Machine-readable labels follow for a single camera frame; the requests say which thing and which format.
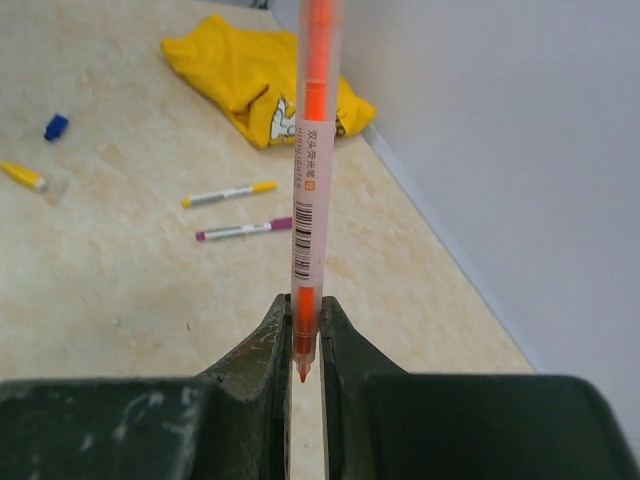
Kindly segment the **white pen yellow tip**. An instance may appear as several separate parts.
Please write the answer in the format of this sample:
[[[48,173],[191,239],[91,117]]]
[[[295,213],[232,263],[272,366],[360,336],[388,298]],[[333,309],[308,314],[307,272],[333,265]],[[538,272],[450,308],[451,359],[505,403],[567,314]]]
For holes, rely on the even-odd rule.
[[[250,195],[252,193],[252,186],[242,186],[216,192],[202,193],[183,198],[181,200],[181,206],[183,208],[193,208],[201,205],[216,203],[234,197]]]

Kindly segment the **purple pen cap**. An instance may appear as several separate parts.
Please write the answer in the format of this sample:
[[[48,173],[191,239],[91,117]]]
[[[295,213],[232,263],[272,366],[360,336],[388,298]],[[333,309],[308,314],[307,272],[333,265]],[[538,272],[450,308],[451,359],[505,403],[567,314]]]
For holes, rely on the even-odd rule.
[[[289,230],[292,228],[292,222],[291,217],[283,217],[271,220],[269,225],[272,231]]]

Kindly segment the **orange white pen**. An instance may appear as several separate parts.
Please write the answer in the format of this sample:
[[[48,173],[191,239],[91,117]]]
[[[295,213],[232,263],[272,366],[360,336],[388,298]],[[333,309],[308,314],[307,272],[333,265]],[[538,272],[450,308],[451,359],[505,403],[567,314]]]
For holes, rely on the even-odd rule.
[[[291,311],[302,381],[315,360],[322,305],[343,10],[342,1],[302,1],[299,8]]]

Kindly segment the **white pen red marks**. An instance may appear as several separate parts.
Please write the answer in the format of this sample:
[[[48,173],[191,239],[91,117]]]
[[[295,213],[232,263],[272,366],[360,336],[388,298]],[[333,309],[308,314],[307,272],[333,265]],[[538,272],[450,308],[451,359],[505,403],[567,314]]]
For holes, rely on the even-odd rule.
[[[205,241],[220,240],[220,239],[243,236],[243,235],[264,233],[264,232],[269,232],[271,229],[272,229],[272,226],[270,222],[260,223],[260,224],[236,225],[236,226],[221,227],[221,228],[198,231],[195,234],[195,239],[198,242],[205,242]]]

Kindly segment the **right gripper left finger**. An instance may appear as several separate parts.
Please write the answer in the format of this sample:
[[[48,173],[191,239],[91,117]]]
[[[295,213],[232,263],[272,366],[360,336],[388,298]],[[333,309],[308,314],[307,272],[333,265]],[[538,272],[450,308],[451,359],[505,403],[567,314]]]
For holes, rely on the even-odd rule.
[[[1,385],[5,479],[286,479],[290,299],[194,376]]]

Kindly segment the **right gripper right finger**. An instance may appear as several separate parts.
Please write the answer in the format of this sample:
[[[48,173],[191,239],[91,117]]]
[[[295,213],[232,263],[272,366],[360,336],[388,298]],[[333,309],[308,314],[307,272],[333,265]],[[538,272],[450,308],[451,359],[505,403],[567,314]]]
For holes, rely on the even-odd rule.
[[[566,375],[418,374],[361,335],[339,301],[320,330],[330,479],[635,479],[612,409]]]

